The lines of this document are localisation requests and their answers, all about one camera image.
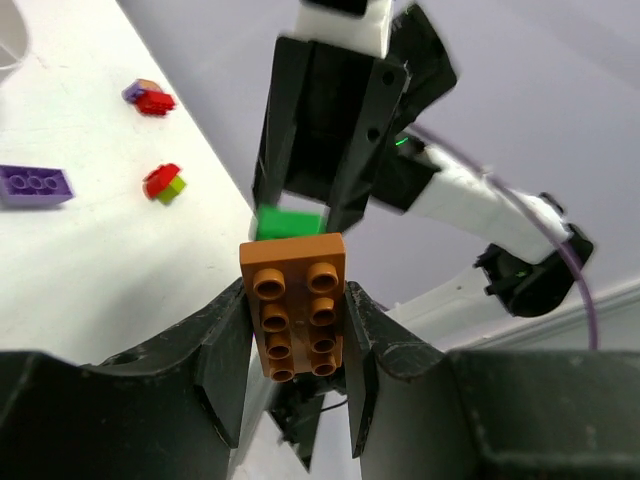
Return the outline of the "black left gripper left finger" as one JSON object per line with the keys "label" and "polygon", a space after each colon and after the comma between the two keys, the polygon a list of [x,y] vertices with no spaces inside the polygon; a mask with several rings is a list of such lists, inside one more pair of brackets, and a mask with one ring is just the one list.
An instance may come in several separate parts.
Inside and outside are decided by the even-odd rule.
{"label": "black left gripper left finger", "polygon": [[252,327],[241,281],[99,365],[1,356],[5,479],[223,479],[239,444]]}

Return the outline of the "green lego brick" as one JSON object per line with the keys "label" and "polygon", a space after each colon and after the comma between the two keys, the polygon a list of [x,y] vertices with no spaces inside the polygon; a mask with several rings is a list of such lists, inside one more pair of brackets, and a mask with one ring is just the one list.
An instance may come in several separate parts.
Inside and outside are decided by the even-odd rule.
{"label": "green lego brick", "polygon": [[260,206],[256,212],[255,239],[273,240],[323,234],[324,217],[320,214]]}

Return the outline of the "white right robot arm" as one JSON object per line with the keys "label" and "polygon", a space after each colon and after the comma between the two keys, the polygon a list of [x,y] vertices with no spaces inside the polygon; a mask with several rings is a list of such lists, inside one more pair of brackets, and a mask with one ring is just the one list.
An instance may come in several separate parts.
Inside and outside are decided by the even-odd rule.
{"label": "white right robot arm", "polygon": [[553,198],[503,187],[416,126],[456,85],[420,6],[304,1],[275,44],[256,161],[257,239],[345,232],[376,200],[484,239],[476,267],[508,313],[558,307],[594,246]]}

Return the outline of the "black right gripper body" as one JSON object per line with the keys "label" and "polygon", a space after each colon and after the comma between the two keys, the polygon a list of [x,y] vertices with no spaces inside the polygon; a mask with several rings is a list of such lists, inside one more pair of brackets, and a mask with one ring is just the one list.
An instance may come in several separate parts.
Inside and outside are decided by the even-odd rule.
{"label": "black right gripper body", "polygon": [[284,189],[361,215],[405,212],[440,172],[404,137],[457,75],[418,4],[303,4],[284,37]]}

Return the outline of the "orange lego plate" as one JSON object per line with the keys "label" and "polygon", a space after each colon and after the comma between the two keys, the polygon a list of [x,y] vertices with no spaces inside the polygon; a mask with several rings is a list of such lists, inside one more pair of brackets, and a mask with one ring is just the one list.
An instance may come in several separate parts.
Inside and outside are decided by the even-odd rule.
{"label": "orange lego plate", "polygon": [[264,375],[284,383],[335,373],[344,340],[342,235],[247,242],[239,260]]}

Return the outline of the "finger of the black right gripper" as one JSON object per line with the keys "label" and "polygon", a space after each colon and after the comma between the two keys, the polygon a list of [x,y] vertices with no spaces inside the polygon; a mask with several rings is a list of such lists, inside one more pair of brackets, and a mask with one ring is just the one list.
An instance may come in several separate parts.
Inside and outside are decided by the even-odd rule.
{"label": "finger of the black right gripper", "polygon": [[373,62],[354,133],[330,192],[329,232],[344,232],[363,218],[406,78],[400,64]]}
{"label": "finger of the black right gripper", "polygon": [[252,185],[255,207],[276,205],[284,191],[318,196],[310,174],[302,168],[302,154],[295,151],[298,106],[307,98],[305,82],[316,46],[314,41],[291,37],[276,40]]}

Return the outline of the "red cap lime lego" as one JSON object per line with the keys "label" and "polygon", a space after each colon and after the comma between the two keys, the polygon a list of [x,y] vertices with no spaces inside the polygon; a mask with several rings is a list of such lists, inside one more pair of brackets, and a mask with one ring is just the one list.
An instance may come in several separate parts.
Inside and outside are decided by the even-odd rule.
{"label": "red cap lime lego", "polygon": [[150,200],[169,205],[186,187],[181,168],[173,163],[162,164],[143,179],[143,191]]}

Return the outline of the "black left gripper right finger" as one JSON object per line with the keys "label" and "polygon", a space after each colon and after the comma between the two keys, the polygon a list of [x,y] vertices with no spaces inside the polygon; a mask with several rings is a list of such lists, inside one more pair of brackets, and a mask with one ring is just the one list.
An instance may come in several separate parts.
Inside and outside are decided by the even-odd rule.
{"label": "black left gripper right finger", "polygon": [[441,352],[345,296],[352,454],[365,479],[635,479],[635,352]]}

